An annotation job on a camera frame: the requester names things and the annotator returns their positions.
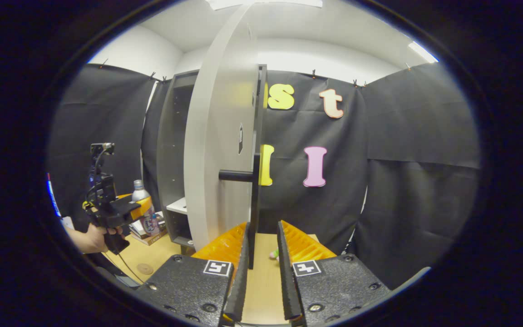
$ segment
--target ceiling light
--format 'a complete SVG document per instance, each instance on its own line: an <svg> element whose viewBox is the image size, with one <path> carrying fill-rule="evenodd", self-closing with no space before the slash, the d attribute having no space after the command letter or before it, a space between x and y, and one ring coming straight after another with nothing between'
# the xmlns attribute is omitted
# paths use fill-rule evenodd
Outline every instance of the ceiling light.
<svg viewBox="0 0 523 327"><path fill-rule="evenodd" d="M422 56L424 58L424 60L427 60L427 62L429 62L430 64L433 64L434 62L439 62L439 60L437 60L433 54L430 54L429 52L427 52L427 50L423 49L423 47L415 42L411 42L409 44L409 48L415 50L415 52L417 52L419 54L419 56Z"/></svg>
<svg viewBox="0 0 523 327"><path fill-rule="evenodd" d="M242 5L248 0L205 0L209 3L213 10L219 10L224 8L229 8L233 6ZM322 0L254 0L256 4L258 3L269 3L269 2L282 2L287 4L298 4L322 8Z"/></svg>

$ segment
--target plastic bottle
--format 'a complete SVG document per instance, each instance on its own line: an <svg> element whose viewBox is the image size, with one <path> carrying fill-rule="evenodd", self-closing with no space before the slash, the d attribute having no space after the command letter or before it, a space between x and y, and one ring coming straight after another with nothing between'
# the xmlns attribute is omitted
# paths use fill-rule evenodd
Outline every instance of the plastic bottle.
<svg viewBox="0 0 523 327"><path fill-rule="evenodd" d="M151 195L145 190L143 181L139 179L135 180L133 201L139 201L141 199L150 197ZM156 219L156 214L154 213L152 199L149 199L149 201L151 201L151 207L149 207L149 209L144 213L144 217L141 218L141 223L143 224L145 232L147 232L147 234L149 234L150 236L153 236L158 234L160 230L158 229L158 221Z"/></svg>

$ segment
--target white wall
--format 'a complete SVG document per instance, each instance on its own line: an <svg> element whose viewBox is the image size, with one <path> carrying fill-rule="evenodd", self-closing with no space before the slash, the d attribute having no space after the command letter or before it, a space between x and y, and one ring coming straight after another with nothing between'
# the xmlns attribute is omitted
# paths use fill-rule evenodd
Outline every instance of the white wall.
<svg viewBox="0 0 523 327"><path fill-rule="evenodd" d="M362 85L398 72L398 68L384 60L375 58L343 46L299 39L257 40L258 62L267 64L270 70L312 73ZM207 48L186 52L179 60L175 73L199 69Z"/></svg>
<svg viewBox="0 0 523 327"><path fill-rule="evenodd" d="M170 79L182 55L183 52L168 40L137 25L108 43L89 62L102 64L108 58L107 65L148 76L156 72L154 77L157 79L163 76Z"/></svg>

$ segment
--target pink letter i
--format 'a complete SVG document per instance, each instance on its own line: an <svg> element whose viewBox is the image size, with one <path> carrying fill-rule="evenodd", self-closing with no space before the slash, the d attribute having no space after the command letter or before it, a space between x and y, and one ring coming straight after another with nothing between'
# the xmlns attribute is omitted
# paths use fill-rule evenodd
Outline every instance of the pink letter i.
<svg viewBox="0 0 523 327"><path fill-rule="evenodd" d="M319 188L326 185L326 180L322 178L322 164L328 151L323 147L307 147L304 152L308 155L308 175L304 180L304 186Z"/></svg>

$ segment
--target wooden table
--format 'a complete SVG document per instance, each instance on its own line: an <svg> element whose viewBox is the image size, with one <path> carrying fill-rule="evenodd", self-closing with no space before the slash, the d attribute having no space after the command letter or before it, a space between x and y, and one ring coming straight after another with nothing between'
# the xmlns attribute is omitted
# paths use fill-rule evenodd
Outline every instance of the wooden table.
<svg viewBox="0 0 523 327"><path fill-rule="evenodd" d="M171 242L168 235L163 236L151 246L147 246L132 236L126 239L130 245L120 255L128 266L131 267L143 281L151 275L144 275L138 269L139 263L146 263L153 268L153 273L174 254L181 254L178 244ZM284 320L284 307L282 305L282 283L280 280L280 265L274 259L270 259L270 252L278 249L278 240L275 234L257 234L254 258L254 269L247 271L247 289L245 291L245 302L243 304L244 323L270 325L288 323ZM118 255L104 253L108 259L137 282L139 281L124 265Z"/></svg>

